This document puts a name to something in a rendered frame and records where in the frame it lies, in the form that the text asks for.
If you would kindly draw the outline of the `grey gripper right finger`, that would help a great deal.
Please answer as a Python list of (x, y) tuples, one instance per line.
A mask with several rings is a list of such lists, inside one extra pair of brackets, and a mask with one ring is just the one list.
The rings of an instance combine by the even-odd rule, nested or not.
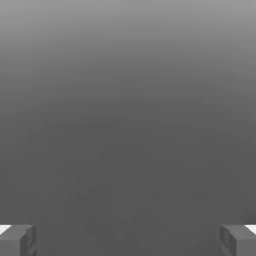
[(221, 225), (218, 235), (223, 256), (256, 256), (256, 224)]

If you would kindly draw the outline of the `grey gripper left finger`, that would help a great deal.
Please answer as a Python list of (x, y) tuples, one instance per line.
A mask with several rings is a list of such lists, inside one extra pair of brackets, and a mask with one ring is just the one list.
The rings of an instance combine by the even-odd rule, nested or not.
[(0, 256), (38, 256), (37, 227), (0, 224)]

